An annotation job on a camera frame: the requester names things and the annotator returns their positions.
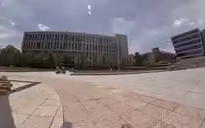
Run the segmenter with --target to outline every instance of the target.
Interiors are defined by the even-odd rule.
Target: paved plaza
[[[118,76],[2,75],[40,83],[0,97],[0,122],[7,124],[0,128],[205,128],[205,68]]]

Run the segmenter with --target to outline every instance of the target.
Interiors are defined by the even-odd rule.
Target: sky
[[[130,53],[174,52],[170,37],[193,28],[205,28],[205,0],[0,0],[0,46],[50,30],[126,34]]]

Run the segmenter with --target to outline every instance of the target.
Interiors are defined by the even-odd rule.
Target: stone paving
[[[121,88],[205,109],[205,68],[118,76],[70,76],[68,78],[98,86]]]
[[[62,113],[57,93],[45,84],[0,97],[0,128],[59,128]]]
[[[73,128],[205,128],[203,109],[70,80],[56,80],[54,88]]]
[[[205,128],[205,69],[103,77],[5,74],[42,82],[0,97],[1,104],[9,102],[0,111],[7,127],[14,121],[14,128]],[[195,92],[202,98],[187,99]]]

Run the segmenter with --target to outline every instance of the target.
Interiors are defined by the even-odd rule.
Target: white cloud
[[[38,28],[41,30],[41,31],[47,31],[47,30],[50,30],[49,27],[43,25],[43,24],[38,24]]]
[[[186,22],[188,21],[188,19],[186,18],[181,18],[181,19],[176,19],[173,23],[173,26],[178,28],[181,27],[182,25],[184,25]]]
[[[15,26],[15,25],[16,25],[16,23],[13,22],[12,20],[9,20],[9,22],[10,22],[10,24],[11,24],[12,26]]]

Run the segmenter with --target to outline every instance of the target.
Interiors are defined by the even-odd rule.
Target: large white building
[[[91,66],[118,65],[119,62],[124,65],[128,58],[128,39],[121,34],[105,36],[77,32],[25,32],[22,52],[41,56],[60,54],[64,63],[67,58],[77,57],[83,58],[81,63]]]

